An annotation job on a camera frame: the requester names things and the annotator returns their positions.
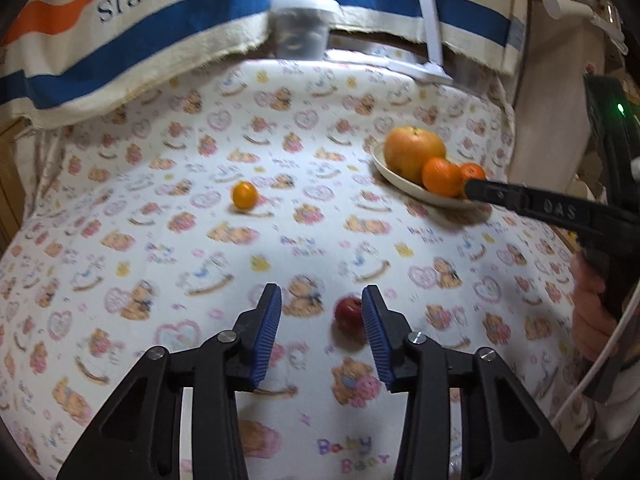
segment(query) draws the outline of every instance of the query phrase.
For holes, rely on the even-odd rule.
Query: fruit plate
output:
[[[378,171],[385,177],[390,184],[396,186],[400,191],[404,191],[407,195],[410,195],[420,202],[424,202],[443,209],[473,209],[479,205],[478,202],[472,200],[462,200],[460,198],[448,198],[445,196],[436,195],[430,193],[422,186],[418,186],[413,182],[409,182],[407,179],[396,175],[391,171],[385,162],[385,143],[379,142],[373,148],[373,163],[376,165]]]

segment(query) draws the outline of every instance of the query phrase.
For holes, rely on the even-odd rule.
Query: red apple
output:
[[[335,322],[345,334],[362,336],[364,334],[364,320],[362,319],[360,298],[347,296],[338,301],[335,305]]]

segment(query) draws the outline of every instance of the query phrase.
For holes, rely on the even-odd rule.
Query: table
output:
[[[332,327],[337,301],[369,283],[444,346],[497,349],[553,413],[575,385],[564,245],[503,210],[417,203],[370,163],[408,123],[501,178],[507,115],[383,70],[260,60],[199,69],[52,132],[36,210],[0,263],[2,419],[53,478],[147,348],[200,345],[269,282],[284,294],[270,368],[238,395],[252,478],[391,477],[406,398]],[[260,192],[248,214],[230,207],[239,180]],[[183,415],[188,476],[188,393]],[[587,421],[580,401],[559,428],[568,444]]]

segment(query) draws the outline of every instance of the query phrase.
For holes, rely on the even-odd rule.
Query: tangerine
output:
[[[424,163],[447,156],[444,142],[436,134],[413,126],[393,130],[385,140],[385,163],[389,170],[414,184],[421,184]]]
[[[436,195],[456,197],[464,183],[460,167],[444,158],[431,158],[422,167],[422,184]]]
[[[482,166],[478,166],[472,162],[468,162],[460,166],[460,171],[462,171],[462,177],[465,179],[465,182],[472,178],[486,180],[486,173],[482,169]]]
[[[258,203],[258,190],[251,182],[238,182],[231,192],[234,205],[241,210],[249,210]]]

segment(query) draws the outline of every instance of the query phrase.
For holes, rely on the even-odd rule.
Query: wooden cabinet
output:
[[[0,132],[0,254],[22,223],[24,190],[14,164],[14,138],[23,129],[22,120]]]
[[[586,20],[554,20],[542,0],[530,6],[509,181],[564,192],[591,133],[582,78],[587,65],[596,74],[605,71],[610,42]]]

